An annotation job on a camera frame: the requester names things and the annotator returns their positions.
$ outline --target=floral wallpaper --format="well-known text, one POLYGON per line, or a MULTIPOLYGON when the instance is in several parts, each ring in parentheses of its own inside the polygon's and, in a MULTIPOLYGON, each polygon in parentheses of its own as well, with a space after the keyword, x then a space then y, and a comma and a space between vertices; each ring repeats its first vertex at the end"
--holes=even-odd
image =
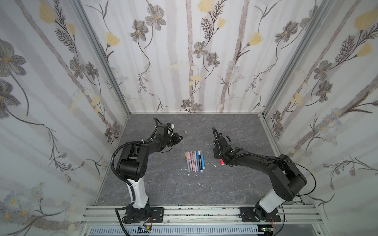
POLYGON ((377 7, 336 1, 265 114, 284 154, 315 175, 305 199, 333 236, 376 235, 377 7))
POLYGON ((262 112, 321 4, 81 2, 131 112, 139 113, 262 112))
POLYGON ((1 233, 78 234, 127 117, 69 2, 3 1, 0 36, 1 233))

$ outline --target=blue marker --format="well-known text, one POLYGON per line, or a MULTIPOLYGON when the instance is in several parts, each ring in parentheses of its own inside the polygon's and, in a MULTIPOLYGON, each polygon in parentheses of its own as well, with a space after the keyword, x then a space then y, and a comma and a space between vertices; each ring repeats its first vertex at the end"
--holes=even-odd
POLYGON ((202 169, 205 169, 205 162, 203 161, 203 151, 200 151, 201 160, 202 160, 202 169))
POLYGON ((198 172, 201 172, 201 161, 200 161, 200 157, 198 155, 198 152, 196 152, 196 156, 197 156, 197 164, 198 164, 198 172))

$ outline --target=gray marble tabletop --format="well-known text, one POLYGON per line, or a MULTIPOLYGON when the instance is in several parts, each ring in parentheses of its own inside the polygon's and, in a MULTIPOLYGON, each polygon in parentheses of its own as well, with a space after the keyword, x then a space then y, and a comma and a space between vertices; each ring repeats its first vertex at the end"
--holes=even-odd
MULTIPOLYGON (((255 204, 272 188, 266 174, 248 167, 222 166, 213 154, 211 128, 214 126, 218 132, 231 138, 233 147, 273 156, 258 115, 132 114, 120 144, 147 139, 155 128, 153 117, 163 123, 174 124, 174 131, 184 139, 173 146, 170 152, 149 156, 144 182, 151 205, 255 204), (200 150, 204 153, 205 170, 200 173, 188 172, 185 153, 200 150)), ((130 196, 126 183, 109 170, 96 204, 128 203, 130 196)))

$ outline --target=marker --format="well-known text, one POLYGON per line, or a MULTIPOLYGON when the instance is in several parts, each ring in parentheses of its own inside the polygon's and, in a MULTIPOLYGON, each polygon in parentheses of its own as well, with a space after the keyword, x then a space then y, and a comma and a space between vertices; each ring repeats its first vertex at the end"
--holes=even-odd
POLYGON ((190 172, 190 165, 189 165, 189 153, 185 153, 186 163, 188 164, 188 172, 190 172))
POLYGON ((191 155, 191 153, 188 153, 188 154, 189 154, 190 171, 193 171, 193 159, 192 159, 192 155, 191 155))
POLYGON ((200 160, 199 160, 199 156, 198 156, 198 152, 196 152, 196 157, 197 157, 197 165, 198 165, 198 172, 200 172, 200 160))
POLYGON ((203 151, 201 150, 202 169, 205 169, 205 162, 203 161, 203 151))
POLYGON ((196 161, 196 158, 195 158, 195 151, 193 153, 193 164, 194 164, 194 172, 197 172, 198 167, 197 167, 197 161, 196 161))
POLYGON ((200 164, 200 172, 203 172, 202 170, 202 158, 201 158, 201 152, 198 151, 198 161, 199 161, 199 164, 200 164))

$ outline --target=white arm segment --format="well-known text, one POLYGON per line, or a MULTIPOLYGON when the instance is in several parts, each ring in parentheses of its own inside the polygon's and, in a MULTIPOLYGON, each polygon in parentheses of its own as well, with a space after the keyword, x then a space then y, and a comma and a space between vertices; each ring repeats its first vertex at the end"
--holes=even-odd
POLYGON ((264 211, 271 213, 274 209, 276 209, 279 205, 286 202, 282 198, 280 198, 274 189, 271 189, 268 194, 266 194, 260 200, 260 206, 264 209, 264 211))
MULTIPOLYGON (((129 179, 129 181, 132 184, 135 191, 135 203, 133 204, 132 207, 137 208, 137 209, 144 208, 147 204, 148 197, 147 197, 146 191, 144 190, 143 178, 140 178, 139 181, 134 181, 132 179, 129 179)), ((129 189, 130 197, 132 198, 133 194, 131 193, 130 187, 128 187, 128 189, 129 189)))

